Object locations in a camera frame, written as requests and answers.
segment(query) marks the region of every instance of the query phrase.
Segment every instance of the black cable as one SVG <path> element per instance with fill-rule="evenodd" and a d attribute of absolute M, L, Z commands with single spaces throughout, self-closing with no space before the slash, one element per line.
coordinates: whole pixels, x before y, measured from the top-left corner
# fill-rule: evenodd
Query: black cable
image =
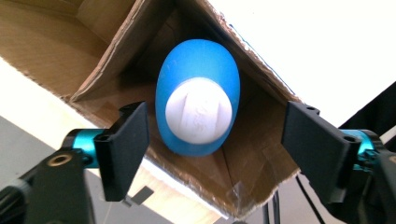
<path fill-rule="evenodd" d="M 280 208 L 279 208 L 279 194 L 276 191 L 273 199 L 274 206 L 274 222 L 275 224 L 280 224 Z"/>
<path fill-rule="evenodd" d="M 268 214 L 268 203 L 262 208 L 262 218 L 264 224 L 270 224 L 270 216 Z"/>
<path fill-rule="evenodd" d="M 311 198 L 309 198 L 308 193 L 305 191 L 305 188 L 304 188 L 303 184 L 301 183 L 300 178 L 298 176 L 296 176 L 296 179 L 297 179 L 297 183 L 298 183 L 301 191 L 303 192 L 306 200 L 308 201 L 309 205 L 311 206 L 312 210 L 314 211 L 315 216 L 317 216 L 318 221 L 320 222 L 320 224 L 325 224 L 325 222 L 324 222 L 323 218 L 321 217 L 318 209 L 315 207 L 315 205 L 312 202 Z"/>

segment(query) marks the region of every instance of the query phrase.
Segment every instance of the floor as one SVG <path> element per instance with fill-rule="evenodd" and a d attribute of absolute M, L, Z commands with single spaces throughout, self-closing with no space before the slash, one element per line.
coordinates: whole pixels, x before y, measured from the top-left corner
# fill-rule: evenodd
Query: floor
<path fill-rule="evenodd" d="M 0 189 L 11 180 L 27 172 L 52 152 L 53 149 L 51 147 L 0 117 Z M 328 214 L 324 207 L 321 206 L 315 193 L 309 188 L 306 178 L 301 176 L 301 179 L 326 223 L 342 223 Z M 86 180 L 92 196 L 97 223 L 170 223 L 143 204 L 105 202 L 100 179 L 96 175 L 86 172 Z M 295 179 L 280 186 L 279 200 L 281 223 L 318 223 Z M 273 210 L 271 203 L 269 208 L 270 220 L 272 220 Z M 231 218 L 221 218 L 216 224 L 261 224 L 262 219 L 262 210 L 258 208 L 244 222 L 237 222 Z"/>

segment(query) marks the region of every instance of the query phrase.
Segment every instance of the white bottle cap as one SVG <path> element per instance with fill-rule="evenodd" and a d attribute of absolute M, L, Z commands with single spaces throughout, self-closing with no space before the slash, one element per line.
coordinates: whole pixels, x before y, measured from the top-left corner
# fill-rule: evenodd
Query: white bottle cap
<path fill-rule="evenodd" d="M 208 144 L 230 127 L 233 109 L 216 82 L 194 77 L 181 83 L 166 103 L 166 122 L 172 133 L 191 144 Z"/>

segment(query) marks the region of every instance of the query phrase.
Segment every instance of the blue plastic bottle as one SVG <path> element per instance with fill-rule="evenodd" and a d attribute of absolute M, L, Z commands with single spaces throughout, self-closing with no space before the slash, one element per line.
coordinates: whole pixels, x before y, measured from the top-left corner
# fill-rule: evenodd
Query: blue plastic bottle
<path fill-rule="evenodd" d="M 166 57 L 156 90 L 161 137 L 174 152 L 204 156 L 228 136 L 239 104 L 236 63 L 222 45 L 193 39 Z"/>

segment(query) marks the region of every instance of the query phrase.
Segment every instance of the corrugated cardboard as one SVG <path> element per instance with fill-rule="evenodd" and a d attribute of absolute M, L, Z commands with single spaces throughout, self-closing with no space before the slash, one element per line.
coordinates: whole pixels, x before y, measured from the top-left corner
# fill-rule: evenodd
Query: corrugated cardboard
<path fill-rule="evenodd" d="M 147 158 L 224 214 L 247 216 L 298 172 L 280 144 L 286 102 L 298 98 L 208 2 L 14 2 L 19 3 L 0 3 L 1 57 L 100 127 L 109 127 L 122 105 L 147 101 Z M 72 9 L 63 7 L 64 2 Z M 164 58 L 192 38 L 227 48 L 241 77 L 241 101 L 230 136 L 220 150 L 202 158 L 168 150 L 154 113 Z"/>

